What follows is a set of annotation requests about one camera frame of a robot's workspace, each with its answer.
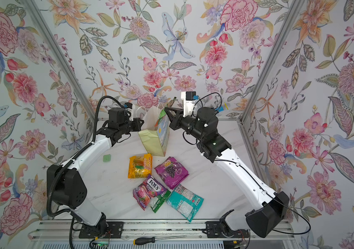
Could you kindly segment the purple magenta snack bag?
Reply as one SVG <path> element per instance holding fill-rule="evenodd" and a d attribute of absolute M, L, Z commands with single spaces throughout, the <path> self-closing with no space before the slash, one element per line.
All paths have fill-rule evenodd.
<path fill-rule="evenodd" d="M 168 157 L 155 171 L 170 189 L 175 189 L 189 176 L 188 170 L 174 157 Z"/>

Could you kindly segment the paper bag white green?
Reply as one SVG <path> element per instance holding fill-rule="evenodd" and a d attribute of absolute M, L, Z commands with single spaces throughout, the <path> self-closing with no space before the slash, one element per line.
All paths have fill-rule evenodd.
<path fill-rule="evenodd" d="M 164 109 L 152 106 L 143 116 L 144 124 L 138 132 L 147 153 L 164 157 L 170 133 L 170 120 Z"/>

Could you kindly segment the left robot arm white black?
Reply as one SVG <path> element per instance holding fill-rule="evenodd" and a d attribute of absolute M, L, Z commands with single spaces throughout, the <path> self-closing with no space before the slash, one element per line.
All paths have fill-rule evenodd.
<path fill-rule="evenodd" d="M 46 212 L 49 217 L 69 213 L 73 222 L 82 224 L 88 234 L 98 239 L 108 235 L 111 228 L 106 215 L 100 212 L 86 198 L 87 187 L 83 181 L 85 173 L 107 150 L 117 144 L 122 136 L 141 130 L 144 121 L 134 118 L 131 103 L 117 104 L 108 111 L 109 118 L 102 127 L 93 132 L 90 142 L 61 165 L 51 165 L 47 169 Z"/>

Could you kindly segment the purple Fox's berries bag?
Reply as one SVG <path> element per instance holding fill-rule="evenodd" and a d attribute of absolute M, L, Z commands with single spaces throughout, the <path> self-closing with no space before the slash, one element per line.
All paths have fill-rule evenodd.
<path fill-rule="evenodd" d="M 145 211 L 153 198 L 163 195 L 166 191 L 167 188 L 149 174 L 132 194 L 138 205 Z"/>

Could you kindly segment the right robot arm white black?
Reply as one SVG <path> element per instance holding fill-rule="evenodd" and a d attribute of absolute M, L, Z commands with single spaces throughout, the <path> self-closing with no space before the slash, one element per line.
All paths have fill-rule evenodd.
<path fill-rule="evenodd" d="M 216 164 L 232 180 L 247 200 L 247 205 L 224 214 L 221 219 L 223 228 L 235 231 L 245 229 L 260 238 L 271 232 L 279 232 L 277 226 L 289 211 L 289 196 L 276 192 L 262 181 L 248 167 L 243 157 L 234 150 L 230 139 L 234 135 L 242 138 L 236 124 L 219 121 L 215 110 L 201 107 L 195 116 L 185 115 L 182 109 L 168 107 L 165 110 L 170 128 L 183 130 L 197 141 L 201 155 Z"/>

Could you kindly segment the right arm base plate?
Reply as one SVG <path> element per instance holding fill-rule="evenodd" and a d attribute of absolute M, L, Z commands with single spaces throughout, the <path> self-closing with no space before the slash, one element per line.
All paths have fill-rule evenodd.
<path fill-rule="evenodd" d="M 227 225 L 220 221 L 212 222 L 207 221 L 205 222 L 205 229 L 202 230 L 204 234 L 207 235 L 207 238 L 221 238 L 221 239 L 242 239 L 242 238 L 249 238 L 249 231 L 248 230 L 236 230 L 233 231 L 228 228 Z"/>

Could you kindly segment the teal snack bag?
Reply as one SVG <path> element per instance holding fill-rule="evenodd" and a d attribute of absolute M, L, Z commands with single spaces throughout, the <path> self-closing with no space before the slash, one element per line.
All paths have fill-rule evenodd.
<path fill-rule="evenodd" d="M 204 198 L 179 184 L 167 199 L 167 204 L 191 222 L 202 207 Z"/>

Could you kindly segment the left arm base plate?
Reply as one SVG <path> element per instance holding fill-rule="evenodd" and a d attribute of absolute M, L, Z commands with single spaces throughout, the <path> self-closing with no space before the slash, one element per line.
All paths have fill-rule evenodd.
<path fill-rule="evenodd" d="M 124 222 L 104 222 L 97 226 L 83 225 L 78 235 L 79 239 L 94 239 L 104 236 L 110 239 L 120 239 L 122 237 Z"/>

